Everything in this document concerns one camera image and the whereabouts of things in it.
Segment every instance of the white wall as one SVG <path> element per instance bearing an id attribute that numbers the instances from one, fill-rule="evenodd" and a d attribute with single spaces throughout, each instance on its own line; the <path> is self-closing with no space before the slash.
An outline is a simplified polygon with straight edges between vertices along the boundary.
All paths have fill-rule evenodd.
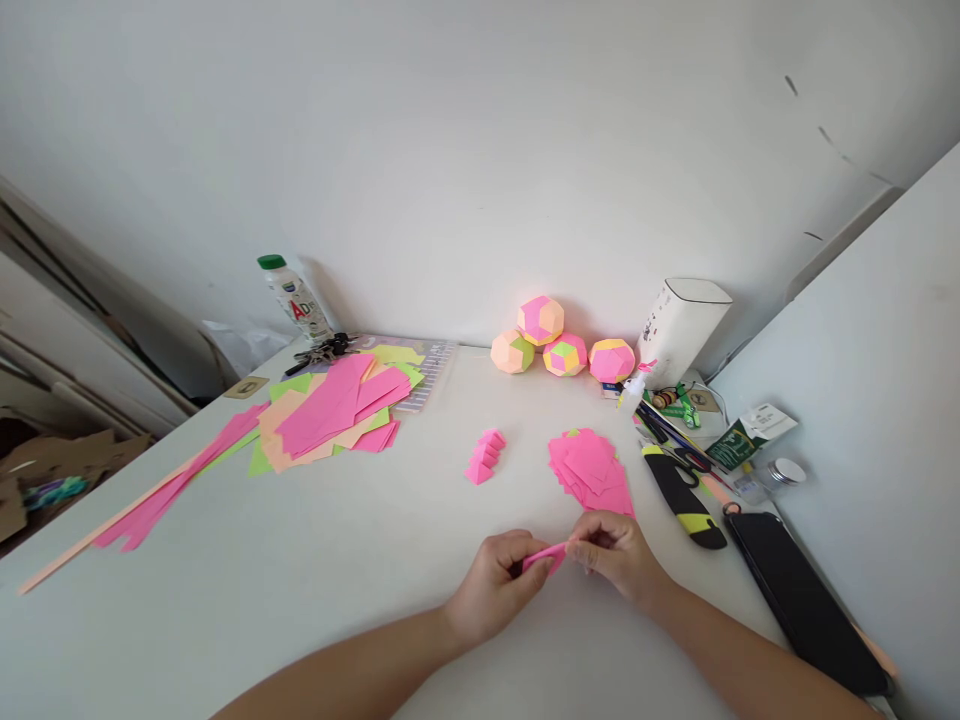
<path id="1" fill-rule="evenodd" d="M 699 276 L 738 301 L 709 365 L 779 309 L 821 247 L 804 231 L 960 139 L 958 21 L 950 0 L 6 2 L 0 174 L 188 324 L 283 326 L 270 251 L 351 329 L 477 344 L 541 292 L 632 341 L 662 277 Z"/>
<path id="2" fill-rule="evenodd" d="M 800 427 L 771 448 L 812 480 L 778 502 L 901 671 L 908 718 L 956 717 L 960 146 L 715 381 Z"/>

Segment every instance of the smartphone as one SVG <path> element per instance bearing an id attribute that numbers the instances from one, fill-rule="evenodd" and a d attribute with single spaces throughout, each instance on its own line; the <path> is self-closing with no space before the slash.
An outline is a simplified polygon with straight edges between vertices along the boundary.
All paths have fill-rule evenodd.
<path id="1" fill-rule="evenodd" d="M 725 522 L 797 656 L 855 695 L 892 694 L 890 677 L 783 521 L 771 513 L 732 513 Z"/>

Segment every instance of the white container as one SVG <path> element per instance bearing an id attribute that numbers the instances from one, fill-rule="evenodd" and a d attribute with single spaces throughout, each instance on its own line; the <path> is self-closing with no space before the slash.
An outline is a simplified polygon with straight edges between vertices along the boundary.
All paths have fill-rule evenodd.
<path id="1" fill-rule="evenodd" d="M 657 360 L 647 387 L 676 386 L 732 303 L 733 298 L 709 280 L 664 280 L 637 340 L 637 359 Z"/>
<path id="2" fill-rule="evenodd" d="M 287 267 L 282 255 L 263 255 L 257 258 L 260 267 L 266 270 L 264 278 L 280 307 L 290 321 L 300 328 L 311 345 L 319 345 L 333 337 L 330 323 L 300 276 Z"/>

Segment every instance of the origami ball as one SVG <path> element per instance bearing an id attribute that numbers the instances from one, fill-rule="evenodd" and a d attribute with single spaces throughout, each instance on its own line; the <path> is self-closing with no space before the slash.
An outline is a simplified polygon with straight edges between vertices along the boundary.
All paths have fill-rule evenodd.
<path id="1" fill-rule="evenodd" d="M 517 327 L 527 342 L 546 345 L 563 332 L 563 308 L 556 300 L 541 295 L 520 306 Z"/>
<path id="2" fill-rule="evenodd" d="M 493 364 L 510 374 L 523 372 L 533 362 L 533 345 L 528 343 L 516 330 L 507 330 L 497 335 L 490 348 Z"/>
<path id="3" fill-rule="evenodd" d="M 543 364 L 554 375 L 576 375 L 587 366 L 587 346 L 573 333 L 561 333 L 543 349 Z"/>
<path id="4" fill-rule="evenodd" d="M 636 365 L 633 350 L 623 340 L 601 340 L 590 348 L 590 374 L 600 382 L 623 382 Z"/>

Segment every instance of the pink origami ball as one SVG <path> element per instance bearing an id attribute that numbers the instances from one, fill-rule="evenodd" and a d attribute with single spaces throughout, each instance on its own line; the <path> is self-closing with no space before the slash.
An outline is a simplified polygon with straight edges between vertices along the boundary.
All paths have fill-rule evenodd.
<path id="1" fill-rule="evenodd" d="M 554 375 L 576 375 L 587 366 L 587 346 L 573 333 L 561 333 L 543 349 L 543 364 Z"/>
<path id="2" fill-rule="evenodd" d="M 527 342 L 546 345 L 563 332 L 563 308 L 556 300 L 541 295 L 520 306 L 517 327 Z"/>
<path id="3" fill-rule="evenodd" d="M 623 340 L 600 340 L 590 348 L 590 374 L 600 382 L 623 382 L 636 367 L 633 350 Z"/>

